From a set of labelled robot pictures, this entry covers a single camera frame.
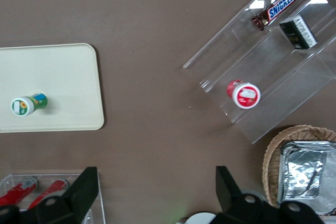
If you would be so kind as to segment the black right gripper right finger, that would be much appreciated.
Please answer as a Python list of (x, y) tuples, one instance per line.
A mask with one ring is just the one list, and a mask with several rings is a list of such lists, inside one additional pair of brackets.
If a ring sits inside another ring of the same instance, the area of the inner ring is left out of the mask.
[(284, 201), (279, 208), (254, 194), (244, 194), (226, 166), (216, 167), (216, 195), (222, 212), (215, 223), (323, 223), (308, 205)]

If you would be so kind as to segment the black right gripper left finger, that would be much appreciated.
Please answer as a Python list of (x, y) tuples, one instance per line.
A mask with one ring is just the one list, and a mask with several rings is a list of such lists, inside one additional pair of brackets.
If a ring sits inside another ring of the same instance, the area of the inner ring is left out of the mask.
[(1, 223), (84, 223), (98, 198), (96, 167), (80, 175), (9, 175), (1, 181)]

